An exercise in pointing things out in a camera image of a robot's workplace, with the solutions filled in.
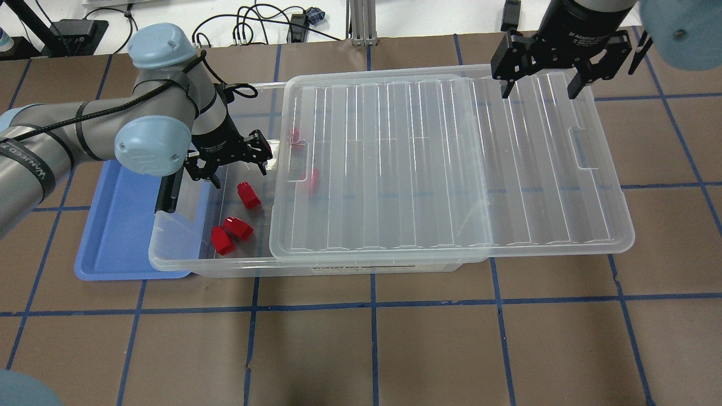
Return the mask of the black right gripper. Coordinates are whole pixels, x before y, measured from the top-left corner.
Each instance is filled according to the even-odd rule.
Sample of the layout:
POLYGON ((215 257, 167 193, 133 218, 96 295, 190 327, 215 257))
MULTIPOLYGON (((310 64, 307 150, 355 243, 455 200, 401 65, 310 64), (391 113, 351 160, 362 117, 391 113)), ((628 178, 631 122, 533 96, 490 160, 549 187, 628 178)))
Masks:
POLYGON ((491 75, 508 99, 516 82, 539 69, 574 67, 570 100, 596 80, 611 80, 632 51, 628 31, 619 29, 634 1, 551 1, 533 38, 504 33, 491 59, 491 75), (598 62, 591 59, 604 53, 598 62))

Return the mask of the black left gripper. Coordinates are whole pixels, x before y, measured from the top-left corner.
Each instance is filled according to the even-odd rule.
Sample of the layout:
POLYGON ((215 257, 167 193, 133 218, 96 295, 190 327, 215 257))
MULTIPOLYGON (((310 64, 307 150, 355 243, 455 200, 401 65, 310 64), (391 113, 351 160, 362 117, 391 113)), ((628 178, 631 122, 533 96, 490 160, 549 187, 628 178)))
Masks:
POLYGON ((242 137, 237 130, 222 93, 214 94, 209 105, 201 109, 193 122, 192 144, 199 155, 187 155, 184 169, 194 182, 205 180, 220 188, 216 172, 221 165, 245 162, 256 164, 261 175, 267 175, 267 165, 274 158, 273 150, 261 130, 253 130, 242 137))

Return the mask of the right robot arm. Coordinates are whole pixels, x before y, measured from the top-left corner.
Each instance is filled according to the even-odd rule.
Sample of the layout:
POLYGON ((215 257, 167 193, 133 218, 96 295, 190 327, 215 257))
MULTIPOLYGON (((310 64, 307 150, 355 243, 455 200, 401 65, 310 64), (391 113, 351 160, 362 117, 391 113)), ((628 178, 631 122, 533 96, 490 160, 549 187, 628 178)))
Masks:
POLYGON ((491 59, 491 75, 507 98, 518 80, 545 69, 575 69, 567 86, 575 99, 585 86, 611 80, 632 57, 628 74, 655 46, 676 69, 720 66, 719 1, 551 1, 531 37, 510 23, 491 59))

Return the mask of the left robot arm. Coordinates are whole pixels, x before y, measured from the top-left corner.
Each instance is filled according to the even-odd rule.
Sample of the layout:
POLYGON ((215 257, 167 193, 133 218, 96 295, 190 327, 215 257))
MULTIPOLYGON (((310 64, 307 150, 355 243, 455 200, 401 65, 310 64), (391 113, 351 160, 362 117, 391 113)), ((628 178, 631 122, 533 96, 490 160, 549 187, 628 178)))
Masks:
POLYGON ((7 235, 78 165, 116 160, 142 175, 218 183, 222 165, 266 174, 273 152, 256 130, 242 136, 228 105, 243 84, 212 82, 205 52, 171 23, 129 42, 139 70, 128 98, 30 104, 2 114, 1 224, 7 235))

